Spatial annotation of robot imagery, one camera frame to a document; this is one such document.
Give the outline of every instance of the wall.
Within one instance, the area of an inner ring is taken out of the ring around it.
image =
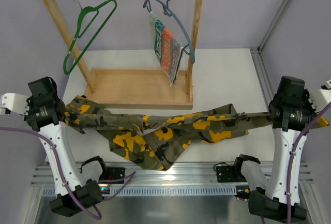
[[[66,47],[41,0],[0,1],[0,94],[29,95],[28,82],[52,77],[63,96]],[[0,126],[29,127],[17,114],[0,116]],[[40,141],[18,133],[0,132],[0,223],[20,221],[34,169],[45,158]]]
[[[77,28],[79,5],[72,0],[57,0],[71,30]],[[79,0],[83,7],[97,6],[105,0]],[[117,0],[118,7],[109,22],[91,45],[91,50],[150,49],[148,12],[143,9],[145,0]],[[259,45],[282,0],[203,0],[198,37],[198,48],[243,48]],[[188,34],[191,34],[194,0],[171,0],[170,8],[177,14]],[[181,41],[186,44],[184,35],[173,18],[163,15],[156,2],[152,10],[160,17]],[[100,11],[104,20],[109,10]],[[92,32],[83,36],[83,47],[100,26],[101,21],[91,26]]]
[[[282,75],[304,79],[311,90],[331,79],[330,2],[293,0],[263,53],[274,89]],[[331,111],[325,117],[331,121]],[[331,198],[330,138],[331,127],[312,130],[303,151],[325,206]]]

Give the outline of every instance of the wooden shelf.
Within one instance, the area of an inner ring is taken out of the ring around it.
[[[186,94],[186,69],[178,73],[175,87],[161,68],[104,68],[91,70],[95,91],[87,87],[89,100],[107,108],[186,109],[193,108],[192,91]]]

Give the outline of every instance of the wooden post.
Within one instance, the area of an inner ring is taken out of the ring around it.
[[[194,51],[195,51],[195,47],[197,45],[201,7],[202,7],[202,0],[195,0],[193,27],[192,27],[192,35],[191,35],[191,41],[192,41]],[[190,91],[192,91],[192,87],[193,87],[192,86],[192,70],[193,70],[193,63],[191,62],[191,56],[189,56],[188,66],[187,66],[187,75],[186,75],[186,87],[185,87],[186,94],[190,94]]]
[[[53,21],[54,21],[55,25],[57,26],[57,29],[61,33],[67,47],[69,48],[71,45],[72,39],[73,39],[73,35],[69,29],[69,26],[62,14],[60,8],[58,7],[55,0],[43,0],[43,2],[45,3],[49,13],[51,14]],[[71,51],[73,58],[76,60],[79,57],[80,53],[81,52],[80,52],[77,44],[75,44]],[[87,85],[91,88],[91,91],[94,92],[95,91],[95,80],[92,77],[92,74],[90,73],[83,58],[81,58],[79,60],[78,67],[79,67],[81,73],[83,74],[83,77],[87,81]]]

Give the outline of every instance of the wooden rack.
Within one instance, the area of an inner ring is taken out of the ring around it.
[[[73,35],[55,0],[43,0],[66,45],[70,47]],[[191,41],[197,44],[202,0],[195,0]],[[71,52],[74,59],[80,55],[77,44]],[[192,109],[192,69],[189,57],[187,69],[178,74],[176,88],[169,86],[169,79],[161,68],[92,68],[88,69],[83,58],[78,67],[87,82],[88,99],[109,108],[139,109]]]

